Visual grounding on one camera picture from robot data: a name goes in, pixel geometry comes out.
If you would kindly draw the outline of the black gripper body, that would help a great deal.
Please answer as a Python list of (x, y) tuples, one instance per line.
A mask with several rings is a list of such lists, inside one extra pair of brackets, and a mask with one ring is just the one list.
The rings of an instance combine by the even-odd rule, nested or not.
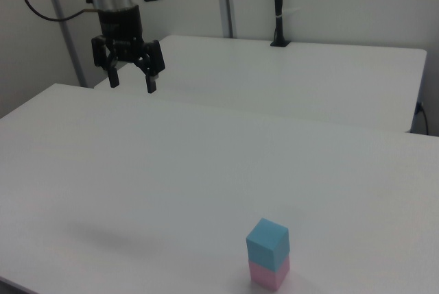
[(97, 12), (102, 34), (97, 36), (97, 63), (136, 64), (147, 56), (139, 6)]

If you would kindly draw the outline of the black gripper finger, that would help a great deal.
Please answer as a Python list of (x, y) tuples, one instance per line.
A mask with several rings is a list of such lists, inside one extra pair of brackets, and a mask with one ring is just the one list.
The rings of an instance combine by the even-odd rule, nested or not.
[(156, 91), (158, 74), (165, 70), (165, 61), (159, 41), (143, 42), (140, 56), (137, 59), (137, 67), (145, 75), (147, 92), (152, 94)]
[(108, 81), (111, 88), (119, 85), (117, 74), (117, 57), (114, 51), (107, 53), (106, 39), (103, 36), (96, 36), (91, 40), (93, 61), (96, 67), (101, 67), (107, 72)]

